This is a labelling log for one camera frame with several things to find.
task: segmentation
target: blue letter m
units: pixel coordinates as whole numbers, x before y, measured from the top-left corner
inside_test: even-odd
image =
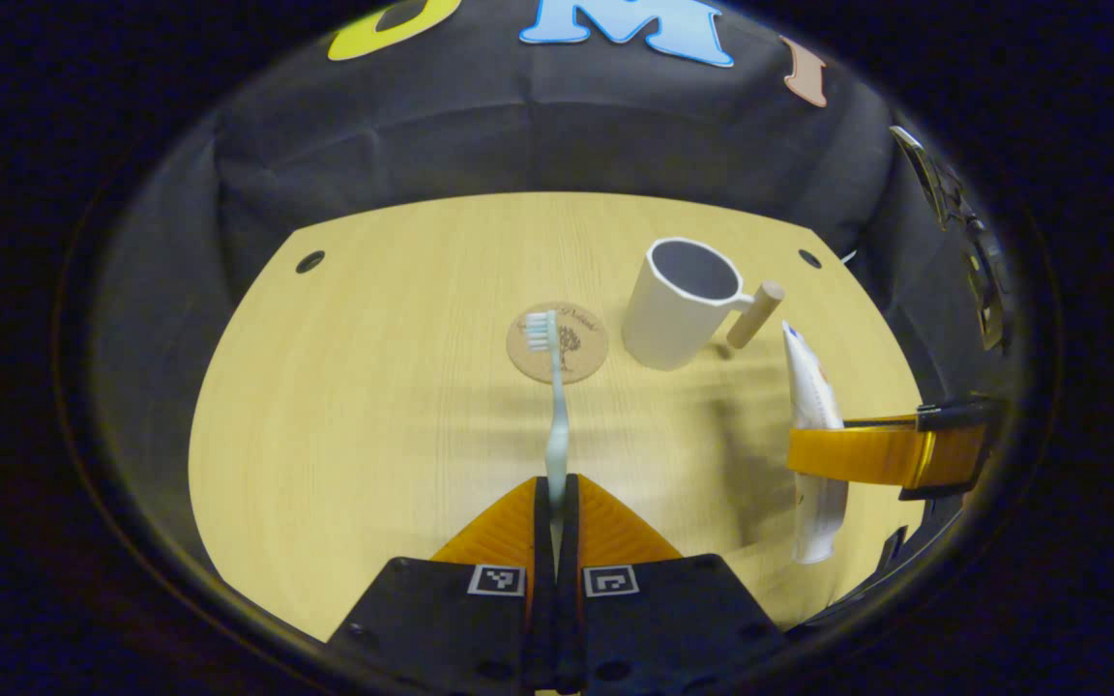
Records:
[[[527,43],[578,43],[592,30],[575,22],[583,10],[594,26],[615,43],[633,39],[651,19],[659,28],[646,37],[656,51],[727,68],[733,57],[721,50],[714,18],[721,10],[698,0],[539,0],[536,26],[525,28],[518,39]]]

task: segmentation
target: tree illustration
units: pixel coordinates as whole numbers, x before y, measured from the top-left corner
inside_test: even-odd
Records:
[[[583,341],[578,340],[578,334],[569,326],[558,326],[557,334],[560,336],[560,369],[569,370],[566,366],[566,352],[578,351]]]

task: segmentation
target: wooden mug handle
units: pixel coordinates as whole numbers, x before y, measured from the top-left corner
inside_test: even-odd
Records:
[[[754,339],[755,333],[773,315],[776,305],[785,298],[785,290],[778,282],[764,281],[755,291],[755,303],[742,313],[730,329],[730,345],[734,349],[745,349],[746,343]]]

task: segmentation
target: mug handle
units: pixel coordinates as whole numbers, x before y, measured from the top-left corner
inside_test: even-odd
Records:
[[[755,296],[739,295],[735,307],[743,307],[742,316],[730,329],[730,345],[734,349],[745,349],[746,343],[754,339],[761,326],[773,315],[776,305],[785,298],[785,290],[778,282],[764,281],[755,291]]]

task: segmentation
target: wood grain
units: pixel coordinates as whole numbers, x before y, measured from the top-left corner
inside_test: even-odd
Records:
[[[619,326],[642,255],[685,235],[786,300],[744,351],[721,326],[684,369],[647,370]],[[813,268],[799,257],[822,261]],[[304,274],[296,264],[326,256]],[[567,391],[569,471],[610,490],[681,552],[724,556],[779,625],[869,575],[922,502],[852,484],[836,553],[791,560],[788,373],[780,322],[818,352],[846,418],[920,402],[897,341],[812,232],[746,213],[617,194],[424,202],[296,231],[244,296],[205,375],[190,493],[225,581],[328,639],[393,556],[428,558],[545,470],[551,395],[501,335],[531,304],[609,326],[605,365]]]

